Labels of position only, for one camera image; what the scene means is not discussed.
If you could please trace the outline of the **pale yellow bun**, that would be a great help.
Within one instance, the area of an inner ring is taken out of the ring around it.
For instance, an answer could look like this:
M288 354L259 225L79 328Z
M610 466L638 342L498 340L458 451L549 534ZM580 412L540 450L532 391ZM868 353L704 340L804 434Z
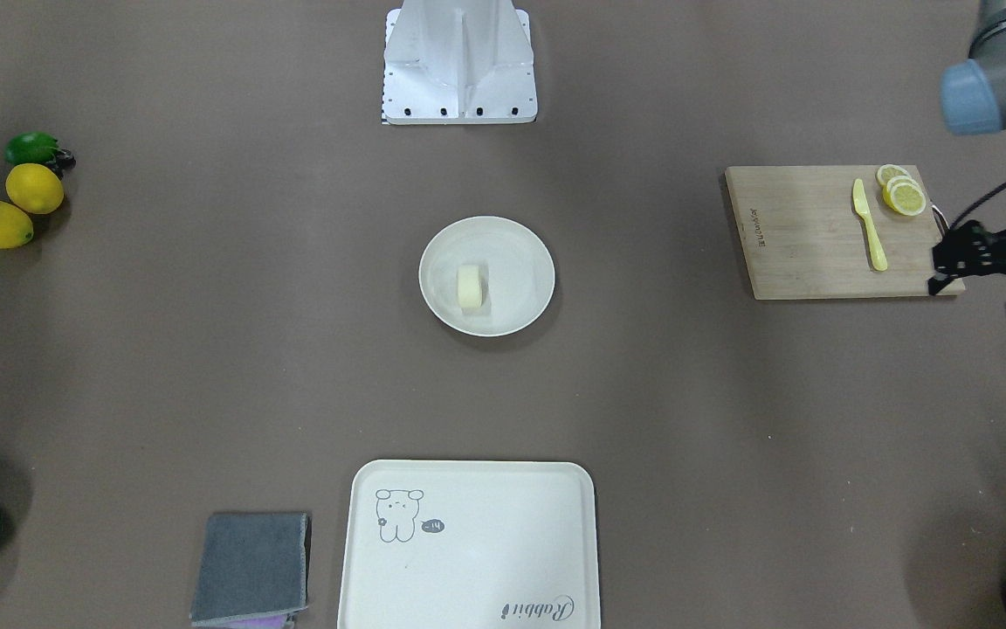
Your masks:
M475 311L486 306L488 298L487 267L463 264L456 275L456 297L462 311Z

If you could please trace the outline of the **grey folded cloth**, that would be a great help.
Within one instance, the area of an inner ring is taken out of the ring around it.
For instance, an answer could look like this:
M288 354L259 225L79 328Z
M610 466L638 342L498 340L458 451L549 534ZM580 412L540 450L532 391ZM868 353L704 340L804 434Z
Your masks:
M207 519L193 628L293 628L307 608L304 511L218 511Z

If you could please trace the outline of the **bamboo cutting board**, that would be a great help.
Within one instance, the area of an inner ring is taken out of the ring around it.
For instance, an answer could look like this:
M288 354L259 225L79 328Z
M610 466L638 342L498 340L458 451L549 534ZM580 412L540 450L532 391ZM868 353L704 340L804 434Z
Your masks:
M853 180L867 200L889 270L871 267L851 203ZM730 166L724 183L754 298L810 301L926 298L942 219L907 218L884 204L875 166Z

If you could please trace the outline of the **yellow plastic knife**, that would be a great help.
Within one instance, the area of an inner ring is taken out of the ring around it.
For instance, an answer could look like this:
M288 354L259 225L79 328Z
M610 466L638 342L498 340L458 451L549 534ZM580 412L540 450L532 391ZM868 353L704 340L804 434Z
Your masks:
M881 239L879 239L869 200L867 200L864 180L861 178L854 179L851 184L851 209L863 226L864 243L871 267L879 273L889 270L889 259L887 259Z

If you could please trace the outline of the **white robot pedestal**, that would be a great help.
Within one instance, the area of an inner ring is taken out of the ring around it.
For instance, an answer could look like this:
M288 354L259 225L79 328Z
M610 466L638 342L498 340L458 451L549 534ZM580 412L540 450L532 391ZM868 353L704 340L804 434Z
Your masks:
M530 17L511 1L404 1L384 28L382 123L538 118Z

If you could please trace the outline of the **dark cherries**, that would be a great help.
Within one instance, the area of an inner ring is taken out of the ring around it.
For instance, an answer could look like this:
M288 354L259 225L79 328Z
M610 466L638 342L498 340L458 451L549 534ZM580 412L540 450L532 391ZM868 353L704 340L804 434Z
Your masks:
M76 163L75 156L67 149L53 149L51 158L43 162L44 166L51 169L59 178L63 178L65 172L75 168Z

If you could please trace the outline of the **cream rabbit tray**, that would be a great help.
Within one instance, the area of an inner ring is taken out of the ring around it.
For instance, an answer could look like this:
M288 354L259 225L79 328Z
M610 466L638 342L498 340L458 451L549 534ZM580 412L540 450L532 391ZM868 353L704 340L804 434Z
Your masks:
M353 478L340 628L599 628L594 483L572 462L375 460Z

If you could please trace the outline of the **cream round plate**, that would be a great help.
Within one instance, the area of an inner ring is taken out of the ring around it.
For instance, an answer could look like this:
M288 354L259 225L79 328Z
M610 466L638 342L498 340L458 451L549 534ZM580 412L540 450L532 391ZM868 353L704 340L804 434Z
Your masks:
M456 275L463 264L487 267L483 309L462 311ZM554 298L554 258L539 235L515 220L464 218L437 232L420 258L417 282L439 321L472 337L504 337L531 326Z

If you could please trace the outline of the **lemon slice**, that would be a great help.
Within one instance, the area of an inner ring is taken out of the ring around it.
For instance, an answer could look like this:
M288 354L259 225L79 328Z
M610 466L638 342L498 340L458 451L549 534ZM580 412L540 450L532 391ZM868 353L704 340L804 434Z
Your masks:
M887 188L890 186L895 179L905 177L906 180L912 180L913 176L905 167L898 166L898 164L888 163L882 164L877 168L877 180L879 186L882 188Z
M884 203L890 210L907 218L914 218L929 210L929 203L921 187L913 180L888 183L883 190Z

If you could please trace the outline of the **green lime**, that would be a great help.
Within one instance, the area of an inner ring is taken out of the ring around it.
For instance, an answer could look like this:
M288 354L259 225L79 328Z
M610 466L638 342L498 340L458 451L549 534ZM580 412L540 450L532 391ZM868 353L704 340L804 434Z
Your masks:
M23 163L46 163L56 159L59 139L45 132L27 132L13 136L3 149L3 158L12 166Z

